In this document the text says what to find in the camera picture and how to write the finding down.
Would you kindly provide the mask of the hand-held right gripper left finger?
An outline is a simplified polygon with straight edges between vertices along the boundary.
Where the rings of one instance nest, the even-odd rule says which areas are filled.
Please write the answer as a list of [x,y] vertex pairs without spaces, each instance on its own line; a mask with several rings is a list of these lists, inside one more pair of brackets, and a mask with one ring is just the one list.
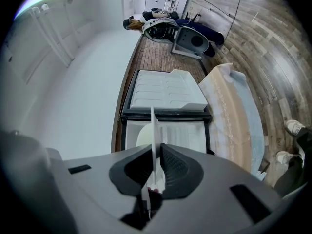
[[142,233],[146,218],[141,190],[153,169],[151,145],[64,164],[90,166],[68,175],[67,192],[78,233]]

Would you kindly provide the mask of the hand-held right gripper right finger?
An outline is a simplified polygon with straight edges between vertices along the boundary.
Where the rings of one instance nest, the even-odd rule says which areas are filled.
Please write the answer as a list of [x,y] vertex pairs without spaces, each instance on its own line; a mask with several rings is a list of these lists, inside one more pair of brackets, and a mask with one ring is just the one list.
[[235,234],[255,223],[232,187],[251,192],[272,213],[282,202],[271,187],[235,163],[217,156],[171,145],[203,169],[203,179],[186,198],[164,200],[146,226],[149,234]]

